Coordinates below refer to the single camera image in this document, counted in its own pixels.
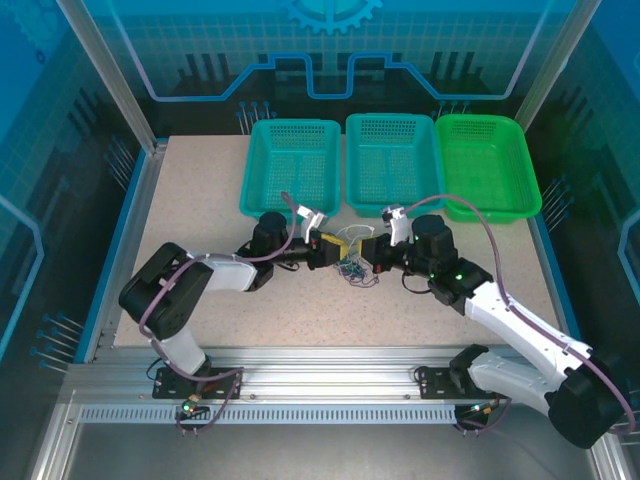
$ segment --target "gear logo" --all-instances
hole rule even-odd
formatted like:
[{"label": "gear logo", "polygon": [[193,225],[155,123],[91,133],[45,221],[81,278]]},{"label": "gear logo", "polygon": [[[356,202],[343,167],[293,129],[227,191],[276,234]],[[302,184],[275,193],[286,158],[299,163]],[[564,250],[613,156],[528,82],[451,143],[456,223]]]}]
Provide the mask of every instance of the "gear logo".
[{"label": "gear logo", "polygon": [[0,0],[0,12],[9,12],[22,33],[39,50],[46,50],[58,32],[55,0]]},{"label": "gear logo", "polygon": [[285,0],[284,7],[301,28],[332,35],[336,30],[347,33],[349,28],[360,28],[360,21],[373,18],[372,10],[382,7],[382,0]]}]

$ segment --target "blue printed panel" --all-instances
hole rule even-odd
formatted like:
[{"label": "blue printed panel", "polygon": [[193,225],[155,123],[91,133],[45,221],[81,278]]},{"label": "blue printed panel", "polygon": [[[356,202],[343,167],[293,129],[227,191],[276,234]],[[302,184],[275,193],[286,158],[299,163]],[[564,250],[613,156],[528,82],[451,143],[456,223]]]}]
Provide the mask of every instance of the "blue printed panel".
[{"label": "blue printed panel", "polygon": [[[161,2],[144,14],[130,3],[90,9],[137,94],[185,102],[224,101],[252,81],[323,100],[407,82],[438,100],[504,100],[526,92],[574,2],[241,0],[184,13]],[[275,74],[255,77],[265,70]]]}]

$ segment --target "aluminum frame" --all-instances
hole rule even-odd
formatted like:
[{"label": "aluminum frame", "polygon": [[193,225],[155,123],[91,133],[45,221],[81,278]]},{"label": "aluminum frame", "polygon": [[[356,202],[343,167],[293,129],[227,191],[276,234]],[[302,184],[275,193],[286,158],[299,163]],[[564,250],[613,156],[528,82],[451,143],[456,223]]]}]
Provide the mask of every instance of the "aluminum frame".
[{"label": "aluminum frame", "polygon": [[57,2],[136,139],[146,152],[154,153],[156,136],[87,7],[82,0]]},{"label": "aluminum frame", "polygon": [[520,124],[525,132],[531,126],[551,88],[564,70],[569,57],[578,45],[587,26],[589,26],[601,1],[576,0],[576,4],[571,13],[569,13],[562,31],[551,47],[551,51],[542,67],[540,67],[538,75],[516,113],[515,121]]}]

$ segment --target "speckled tabletop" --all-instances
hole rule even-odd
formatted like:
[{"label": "speckled tabletop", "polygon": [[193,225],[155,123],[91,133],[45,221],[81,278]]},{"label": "speckled tabletop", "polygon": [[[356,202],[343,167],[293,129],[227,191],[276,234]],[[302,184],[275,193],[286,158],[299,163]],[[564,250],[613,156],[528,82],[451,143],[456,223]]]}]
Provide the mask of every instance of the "speckled tabletop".
[{"label": "speckled tabletop", "polygon": [[[193,252],[231,253],[251,238],[253,218],[238,209],[248,136],[171,137],[138,251],[135,270],[165,242]],[[489,241],[478,224],[445,221],[460,255],[494,272]],[[346,204],[325,231],[382,221],[363,219]],[[557,326],[527,222],[496,225],[509,292]],[[408,279],[409,286],[417,279]],[[276,270],[255,293],[203,295],[190,327],[203,346],[444,346],[502,344],[499,337],[429,295],[402,288],[400,272],[380,276],[374,288],[351,287],[333,268]],[[123,313],[116,346],[146,345]]]}]

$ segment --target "plastic basket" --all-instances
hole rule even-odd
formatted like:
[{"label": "plastic basket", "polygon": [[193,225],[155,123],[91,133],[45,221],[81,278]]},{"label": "plastic basket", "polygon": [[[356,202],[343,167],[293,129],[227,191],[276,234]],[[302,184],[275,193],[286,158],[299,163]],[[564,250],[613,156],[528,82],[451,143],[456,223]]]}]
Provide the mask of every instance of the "plastic basket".
[{"label": "plastic basket", "polygon": [[253,126],[240,196],[251,217],[291,211],[280,192],[327,216],[340,209],[340,125],[328,120],[260,120]]},{"label": "plastic basket", "polygon": [[[393,203],[409,206],[443,192],[433,120],[424,115],[357,114],[347,118],[347,203],[378,217]],[[411,216],[442,208],[436,201]]]},{"label": "plastic basket", "polygon": [[[520,125],[494,115],[445,115],[436,122],[447,193],[469,200],[489,222],[511,223],[542,206],[538,182]],[[447,215],[478,221],[459,203]]]}]

